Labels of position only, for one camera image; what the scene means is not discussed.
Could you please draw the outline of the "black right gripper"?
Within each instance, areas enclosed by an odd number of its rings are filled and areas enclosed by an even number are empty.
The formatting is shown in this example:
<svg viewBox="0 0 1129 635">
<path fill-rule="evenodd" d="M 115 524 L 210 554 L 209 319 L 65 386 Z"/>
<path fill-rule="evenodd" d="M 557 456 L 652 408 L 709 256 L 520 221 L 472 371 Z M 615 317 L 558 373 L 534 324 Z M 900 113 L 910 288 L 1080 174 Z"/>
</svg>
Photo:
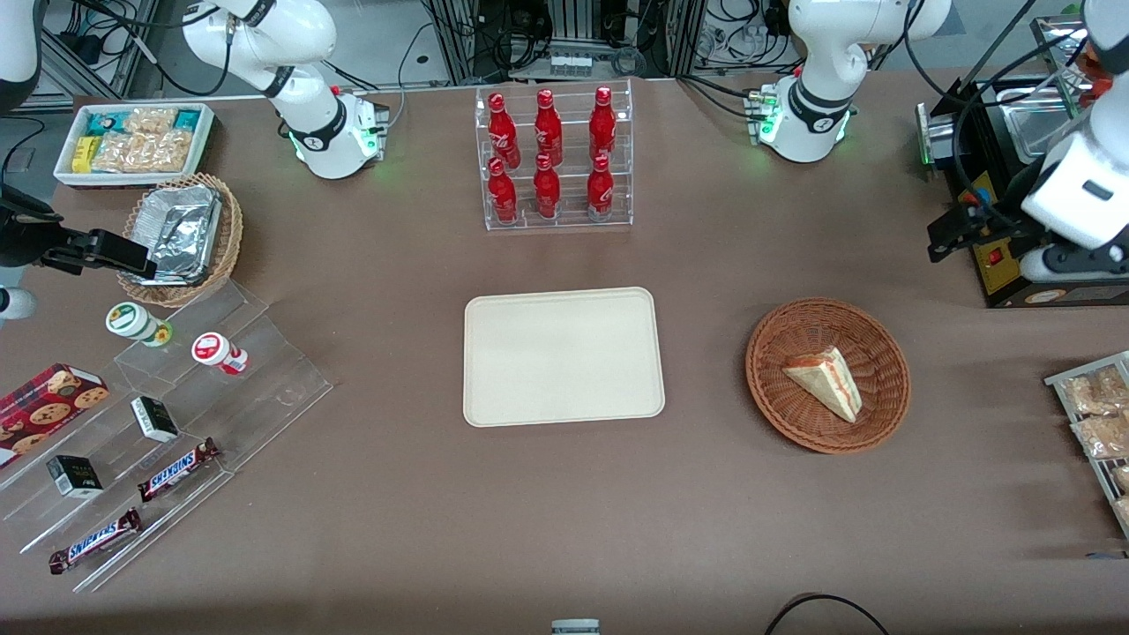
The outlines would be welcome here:
<svg viewBox="0 0 1129 635">
<path fill-rule="evenodd" d="M 5 268 L 30 266 L 40 260 L 40 266 L 71 276 L 80 276 L 87 269 L 110 269 L 141 279 L 146 278 L 146 270 L 157 268 L 149 260 L 145 245 L 110 230 L 69 230 L 67 241 L 62 216 L 15 186 L 3 186 L 1 206 L 1 266 Z M 49 252 L 65 242 L 68 254 Z"/>
</svg>

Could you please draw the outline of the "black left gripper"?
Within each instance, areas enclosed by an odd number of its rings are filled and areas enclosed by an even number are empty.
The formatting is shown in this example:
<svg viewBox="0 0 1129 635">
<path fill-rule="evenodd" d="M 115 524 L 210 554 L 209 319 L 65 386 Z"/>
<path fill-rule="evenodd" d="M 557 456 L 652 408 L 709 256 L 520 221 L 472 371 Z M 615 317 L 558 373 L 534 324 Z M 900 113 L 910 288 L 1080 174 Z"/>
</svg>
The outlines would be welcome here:
<svg viewBox="0 0 1129 635">
<path fill-rule="evenodd" d="M 959 250 L 1000 240 L 1019 241 L 1019 256 L 1048 242 L 1048 229 L 1021 209 L 1019 195 L 1004 195 L 994 205 L 952 205 L 938 218 L 938 232 L 928 230 L 929 261 L 939 264 Z"/>
</svg>

